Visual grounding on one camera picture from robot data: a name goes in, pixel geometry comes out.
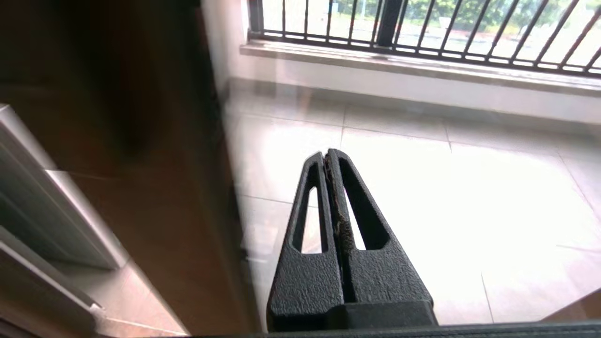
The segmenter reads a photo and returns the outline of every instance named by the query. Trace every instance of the green foliage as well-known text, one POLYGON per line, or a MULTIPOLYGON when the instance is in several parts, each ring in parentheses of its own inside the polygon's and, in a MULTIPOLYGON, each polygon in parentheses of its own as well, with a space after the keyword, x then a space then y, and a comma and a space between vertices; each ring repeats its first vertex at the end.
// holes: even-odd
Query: green foliage
MULTIPOLYGON (((352 14, 353 0, 335 0, 338 2, 338 12, 343 14, 352 14)), ((408 22, 423 23, 430 5, 430 0, 408 0, 407 13, 405 19, 408 22)), ((549 0, 547 6, 541 13, 536 26, 548 25, 556 22, 570 0, 549 0)), ((457 0, 434 0, 431 24, 438 26, 440 17, 451 17, 457 0)), ((463 0, 453 29, 470 31, 473 29, 485 0, 463 0)), ((488 8, 482 22, 478 27, 479 31, 493 31, 503 23, 505 16, 513 0, 490 0, 488 8)), ((530 20, 537 11, 541 0, 518 0, 516 9, 511 16, 507 30, 518 31, 530 23, 530 20)), ((357 13, 361 12, 363 0, 357 0, 357 13)), ((587 8, 597 8, 601 5, 601 0, 588 0, 587 8)), ((376 15, 377 0, 367 0, 365 5, 365 15, 374 17, 376 15)))

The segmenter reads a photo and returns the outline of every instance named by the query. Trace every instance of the dark wooden surface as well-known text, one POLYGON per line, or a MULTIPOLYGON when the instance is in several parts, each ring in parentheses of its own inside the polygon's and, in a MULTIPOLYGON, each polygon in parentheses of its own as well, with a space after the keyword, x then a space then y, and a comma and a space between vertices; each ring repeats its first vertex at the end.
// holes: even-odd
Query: dark wooden surface
POLYGON ((0 102, 72 175, 191 334, 250 333, 260 326, 193 4, 2 2, 0 34, 13 50, 0 59, 0 102))

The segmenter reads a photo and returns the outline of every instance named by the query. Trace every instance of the metal railing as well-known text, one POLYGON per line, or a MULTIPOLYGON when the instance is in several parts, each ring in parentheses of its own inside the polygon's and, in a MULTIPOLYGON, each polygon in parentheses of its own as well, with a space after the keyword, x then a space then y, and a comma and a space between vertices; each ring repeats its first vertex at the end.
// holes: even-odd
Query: metal railing
POLYGON ((601 78, 598 1, 453 2, 249 0, 248 37, 601 78))

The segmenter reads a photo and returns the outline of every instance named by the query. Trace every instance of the white tile floor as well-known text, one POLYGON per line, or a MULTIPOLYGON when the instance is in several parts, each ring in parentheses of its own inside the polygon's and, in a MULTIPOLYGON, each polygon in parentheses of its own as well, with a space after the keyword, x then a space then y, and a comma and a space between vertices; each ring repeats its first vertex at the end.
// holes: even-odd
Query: white tile floor
POLYGON ((302 164, 330 147, 353 159, 441 324, 538 321, 601 287, 593 137, 307 95, 233 97, 226 130, 261 312, 302 164))

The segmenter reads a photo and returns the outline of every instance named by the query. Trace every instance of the textured black plastic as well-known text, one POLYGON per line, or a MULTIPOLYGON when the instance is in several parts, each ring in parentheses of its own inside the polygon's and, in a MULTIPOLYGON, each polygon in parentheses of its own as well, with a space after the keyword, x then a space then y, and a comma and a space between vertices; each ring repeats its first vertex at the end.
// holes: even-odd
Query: textured black plastic
POLYGON ((300 174, 267 302, 269 331, 322 330, 326 328, 327 312, 343 303, 330 214, 323 157, 316 153, 307 159, 300 174), (302 254, 309 191, 313 187, 317 188, 322 253, 302 254))
POLYGON ((432 306, 430 293, 348 155, 330 149, 326 169, 346 303, 424 301, 432 306), (345 189, 366 250, 355 246, 345 189))
POLYGON ((400 328, 431 326, 436 323, 427 301, 402 303, 348 303, 328 313, 328 329, 400 328))

